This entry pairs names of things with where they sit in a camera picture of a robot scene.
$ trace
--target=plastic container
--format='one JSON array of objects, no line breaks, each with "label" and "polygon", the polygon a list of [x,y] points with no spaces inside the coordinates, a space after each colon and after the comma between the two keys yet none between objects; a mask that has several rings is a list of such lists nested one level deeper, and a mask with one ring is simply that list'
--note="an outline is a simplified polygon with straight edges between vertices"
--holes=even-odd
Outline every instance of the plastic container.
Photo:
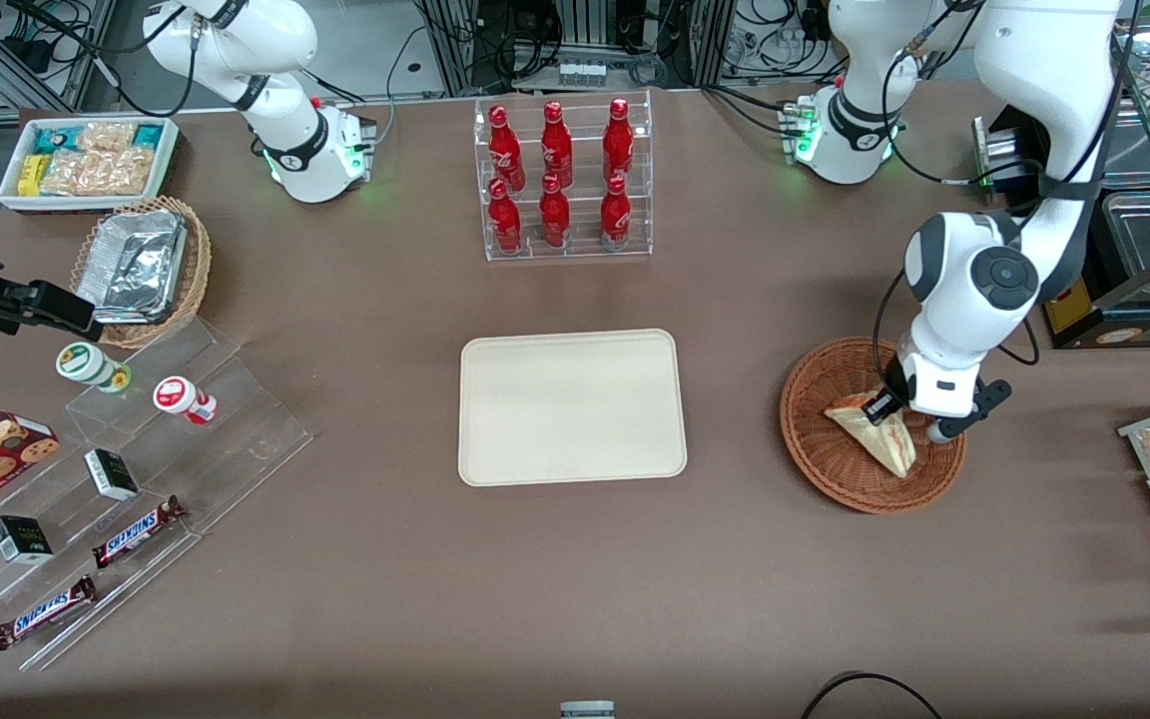
[{"label": "plastic container", "polygon": [[[611,100],[623,97],[629,101],[629,127],[632,131],[631,169],[627,174],[624,197],[632,206],[629,232],[624,245],[608,252],[601,245],[601,199],[606,196],[603,177],[601,138],[610,120]],[[489,183],[496,177],[491,161],[491,123],[488,108],[503,105],[508,124],[521,145],[521,162],[531,182],[521,192],[512,194],[521,214],[521,248],[508,253],[499,248],[489,214]],[[570,205],[570,239],[565,246],[550,246],[544,242],[544,224],[539,211],[543,197],[540,182],[544,176],[542,141],[544,128],[543,97],[511,95],[482,100],[476,104],[474,120],[474,152],[478,169],[478,201],[482,208],[483,248],[489,261],[528,260],[616,260],[642,259],[654,250],[654,191],[651,94],[644,91],[621,94],[567,94],[562,99],[562,120],[572,133],[572,185],[565,188]]]},{"label": "plastic container", "polygon": [[[150,178],[145,183],[145,192],[140,194],[106,194],[91,197],[34,196],[18,194],[17,181],[24,160],[32,154],[40,132],[51,129],[75,127],[87,122],[137,123],[140,125],[160,125],[162,135],[154,151],[154,163],[150,165]],[[17,146],[12,151],[12,161],[3,173],[0,183],[0,201],[5,208],[17,213],[95,213],[95,211],[122,208],[133,201],[152,200],[162,190],[162,182],[168,176],[171,154],[177,143],[177,124],[166,117],[145,117],[145,115],[94,115],[94,117],[56,117],[46,120],[29,120],[20,128]]]},{"label": "plastic container", "polygon": [[56,373],[67,381],[84,383],[106,395],[123,391],[132,383],[130,367],[110,359],[90,342],[76,342],[61,350],[56,355]]},{"label": "plastic container", "polygon": [[205,395],[195,383],[170,376],[154,390],[154,406],[168,414],[179,414],[194,424],[206,424],[216,418],[216,398]]}]

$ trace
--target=clear acrylic shelf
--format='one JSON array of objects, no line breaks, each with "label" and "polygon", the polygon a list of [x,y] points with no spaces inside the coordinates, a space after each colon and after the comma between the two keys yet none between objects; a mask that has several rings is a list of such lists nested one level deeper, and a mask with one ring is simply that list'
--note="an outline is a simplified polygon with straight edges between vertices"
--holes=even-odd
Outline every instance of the clear acrylic shelf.
[{"label": "clear acrylic shelf", "polygon": [[[100,595],[95,605],[70,611],[9,649],[21,670],[51,665],[309,443],[312,436],[247,372],[237,349],[201,320],[143,347],[126,361],[132,387],[116,396],[87,389],[70,401],[72,424],[59,422],[68,431],[53,427],[63,437],[61,451],[40,473],[20,477],[14,495],[0,502],[0,514],[38,519],[55,551],[38,565],[8,564],[0,554],[0,624],[67,590],[83,574],[91,574]],[[193,424],[156,411],[150,395],[169,375],[189,377],[214,396],[215,419]],[[140,487],[136,499],[120,503],[95,491],[83,461],[93,446],[126,460]],[[93,548],[172,495],[187,514],[131,554],[95,568]]]},{"label": "clear acrylic shelf", "polygon": [[[606,178],[601,175],[601,133],[606,132],[611,100],[623,97],[629,101],[629,124],[632,125],[632,169],[627,177],[624,192],[632,204],[629,216],[629,238],[624,250],[608,252],[601,246],[601,199],[606,196]],[[549,97],[512,95],[478,100],[474,108],[474,153],[478,169],[478,204],[482,206],[482,236],[489,261],[496,260],[565,260],[576,258],[615,259],[626,255],[651,254],[654,250],[654,192],[652,161],[651,94],[649,92],[619,92],[619,94],[562,94],[562,115],[570,129],[575,151],[575,183],[566,188],[566,199],[572,208],[572,236],[564,250],[553,250],[544,242],[539,219],[539,198],[543,196],[543,154],[539,139],[544,132],[544,102]],[[491,163],[491,124],[485,118],[492,105],[508,110],[508,124],[521,141],[521,167],[526,170],[526,186],[512,194],[521,213],[521,252],[505,254],[499,251],[491,228],[488,205],[488,183],[494,176]]]}]

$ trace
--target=brown table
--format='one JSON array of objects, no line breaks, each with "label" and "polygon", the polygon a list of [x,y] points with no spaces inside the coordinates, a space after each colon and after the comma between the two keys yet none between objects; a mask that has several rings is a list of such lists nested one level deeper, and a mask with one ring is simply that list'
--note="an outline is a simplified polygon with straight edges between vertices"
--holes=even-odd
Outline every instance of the brown table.
[{"label": "brown table", "polygon": [[[781,383],[871,331],[927,215],[981,200],[897,162],[833,186],[698,92],[654,102],[656,254],[555,268],[483,260],[470,102],[401,106],[375,182],[322,206],[269,182],[237,114],[179,115],[170,191],[215,243],[202,314],[321,436],[51,670],[0,656],[0,716],[497,718],[607,697],[624,719],[780,718],[843,670],[945,716],[1150,716],[1150,496],[1114,434],[1150,414],[1150,351],[990,360],[1017,395],[972,430],[952,491],[899,518],[835,505],[787,456]],[[968,118],[996,109],[976,83],[927,83],[900,146],[963,176]],[[63,282],[91,222],[5,211],[0,259]],[[913,309],[900,291],[891,336]],[[677,341],[681,476],[460,481],[466,342],[626,328]],[[63,342],[0,336],[0,408],[48,418],[76,395],[51,369]]]}]

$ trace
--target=brown wicker basket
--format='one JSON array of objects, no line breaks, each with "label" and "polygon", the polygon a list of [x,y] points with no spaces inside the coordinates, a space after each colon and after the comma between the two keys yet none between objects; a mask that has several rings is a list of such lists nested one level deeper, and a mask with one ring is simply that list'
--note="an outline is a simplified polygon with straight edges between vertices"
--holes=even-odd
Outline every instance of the brown wicker basket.
[{"label": "brown wicker basket", "polygon": [[[881,342],[881,362],[895,345]],[[839,503],[873,514],[920,510],[952,487],[966,457],[966,437],[935,444],[927,437],[930,418],[904,410],[904,423],[917,445],[917,464],[898,479],[834,420],[828,405],[880,387],[871,337],[846,337],[814,347],[792,368],[780,397],[780,429],[802,473]]]},{"label": "brown wicker basket", "polygon": [[[198,215],[183,201],[172,197],[155,197],[153,200],[137,201],[136,205],[128,205],[126,208],[114,209],[114,213],[126,215],[131,213],[147,213],[151,209],[171,209],[174,213],[184,215],[189,222],[189,237],[185,240],[185,254],[182,268],[179,268],[179,281],[177,283],[177,297],[175,297],[175,308],[164,322],[156,324],[105,324],[100,342],[123,346],[126,350],[139,350],[147,343],[154,342],[158,337],[164,337],[182,330],[198,313],[201,305],[201,296],[207,291],[207,273],[210,271],[210,239],[207,237],[207,228],[201,227]],[[87,232],[87,242],[83,243],[78,251],[78,260],[74,263],[74,270],[69,274],[69,291],[78,290],[78,281],[83,277],[83,268],[87,265],[87,252],[91,252],[92,242],[95,240],[95,228]]]}]

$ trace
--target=coca-cola bottle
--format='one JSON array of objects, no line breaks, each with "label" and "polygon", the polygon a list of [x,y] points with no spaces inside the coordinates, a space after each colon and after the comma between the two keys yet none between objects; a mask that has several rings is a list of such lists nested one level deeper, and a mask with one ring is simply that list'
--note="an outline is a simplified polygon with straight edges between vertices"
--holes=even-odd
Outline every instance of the coca-cola bottle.
[{"label": "coca-cola bottle", "polygon": [[544,104],[544,135],[539,137],[544,152],[544,171],[555,173],[562,188],[575,182],[575,154],[572,150],[572,131],[562,121],[562,104],[557,100]]},{"label": "coca-cola bottle", "polygon": [[488,190],[491,192],[488,214],[491,215],[499,252],[516,254],[521,252],[521,214],[518,213],[518,205],[508,197],[508,186],[501,178],[491,178]]},{"label": "coca-cola bottle", "polygon": [[497,176],[505,178],[508,190],[521,192],[526,186],[526,170],[521,169],[521,143],[518,133],[508,127],[508,113],[499,105],[492,106],[488,114],[491,117],[491,162]]},{"label": "coca-cola bottle", "polygon": [[607,252],[624,250],[629,243],[629,214],[632,204],[624,196],[624,176],[616,174],[606,183],[601,199],[601,246]]},{"label": "coca-cola bottle", "polygon": [[616,97],[611,100],[611,122],[601,136],[601,174],[611,182],[616,173],[629,177],[632,169],[632,127],[629,125],[629,101]]},{"label": "coca-cola bottle", "polygon": [[544,222],[544,242],[553,250],[562,250],[570,239],[572,206],[562,193],[557,173],[544,176],[544,196],[539,198],[539,217]]}]

